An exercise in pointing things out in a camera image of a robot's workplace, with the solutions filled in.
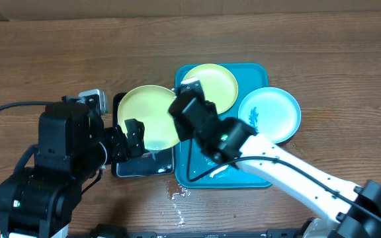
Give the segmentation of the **light blue plate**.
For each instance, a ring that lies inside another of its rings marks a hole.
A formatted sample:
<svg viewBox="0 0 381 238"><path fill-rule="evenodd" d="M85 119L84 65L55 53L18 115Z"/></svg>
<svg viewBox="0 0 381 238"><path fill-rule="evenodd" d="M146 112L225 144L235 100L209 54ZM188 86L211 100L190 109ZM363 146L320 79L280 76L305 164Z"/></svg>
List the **light blue plate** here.
<svg viewBox="0 0 381 238"><path fill-rule="evenodd" d="M263 87L242 100L237 117L271 142L283 143L297 132L302 112L297 100L287 91Z"/></svg>

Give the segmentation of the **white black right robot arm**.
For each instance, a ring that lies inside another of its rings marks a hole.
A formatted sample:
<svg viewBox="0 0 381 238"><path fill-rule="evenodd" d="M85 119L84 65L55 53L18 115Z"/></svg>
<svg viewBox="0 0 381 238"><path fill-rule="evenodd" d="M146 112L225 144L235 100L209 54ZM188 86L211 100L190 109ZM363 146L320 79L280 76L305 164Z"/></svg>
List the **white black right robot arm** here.
<svg viewBox="0 0 381 238"><path fill-rule="evenodd" d="M381 185L359 186L295 157L237 118L218 118L200 89L177 89L169 113L182 141L196 140L218 167L257 175L317 214L303 237L381 237Z"/></svg>

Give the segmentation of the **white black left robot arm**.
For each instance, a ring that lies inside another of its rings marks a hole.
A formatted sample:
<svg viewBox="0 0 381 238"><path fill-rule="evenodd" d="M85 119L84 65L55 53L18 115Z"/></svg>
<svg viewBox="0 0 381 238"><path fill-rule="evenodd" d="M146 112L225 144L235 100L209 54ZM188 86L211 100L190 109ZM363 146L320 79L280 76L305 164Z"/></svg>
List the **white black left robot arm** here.
<svg viewBox="0 0 381 238"><path fill-rule="evenodd" d="M66 236L83 184L103 166L144 153L144 125L127 120L106 128L95 102L64 97L46 105L38 122L33 167L19 164L0 184L0 232L32 237Z"/></svg>

